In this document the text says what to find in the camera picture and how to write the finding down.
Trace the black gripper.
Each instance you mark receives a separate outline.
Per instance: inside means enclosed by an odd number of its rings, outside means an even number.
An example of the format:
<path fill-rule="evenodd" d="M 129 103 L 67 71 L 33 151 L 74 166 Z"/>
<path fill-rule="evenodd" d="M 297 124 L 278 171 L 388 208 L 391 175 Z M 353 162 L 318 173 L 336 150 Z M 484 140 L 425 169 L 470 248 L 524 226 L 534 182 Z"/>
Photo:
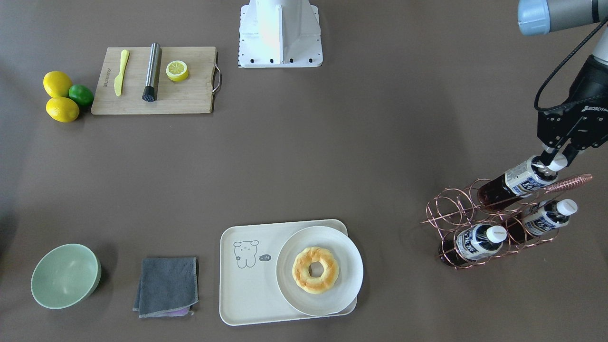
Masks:
<path fill-rule="evenodd" d="M 564 149 L 569 167 L 580 150 L 599 147 L 607 140 L 607 65 L 589 56 L 572 82 L 568 97 L 558 108 L 538 112 L 538 138 L 546 146 L 539 160 L 549 166 L 557 154 L 555 147 L 570 143 Z"/>

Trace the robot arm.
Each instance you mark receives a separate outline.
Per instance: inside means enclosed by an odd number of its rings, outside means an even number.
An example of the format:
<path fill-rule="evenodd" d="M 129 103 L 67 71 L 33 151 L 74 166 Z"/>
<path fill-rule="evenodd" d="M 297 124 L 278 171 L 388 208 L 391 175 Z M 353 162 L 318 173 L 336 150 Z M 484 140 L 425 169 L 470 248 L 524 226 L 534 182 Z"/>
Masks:
<path fill-rule="evenodd" d="M 608 93 L 608 5 L 605 0 L 522 0 L 518 4 L 518 25 L 525 36 L 597 24 L 590 36 L 602 35 L 585 61 L 562 104 L 539 106 L 542 91 L 562 61 L 539 87 L 534 100 L 538 111 L 538 138 L 547 149 L 541 154 L 543 164 L 550 164 L 556 154 L 564 154 L 568 164 L 588 148 L 598 148 L 607 141 Z"/>

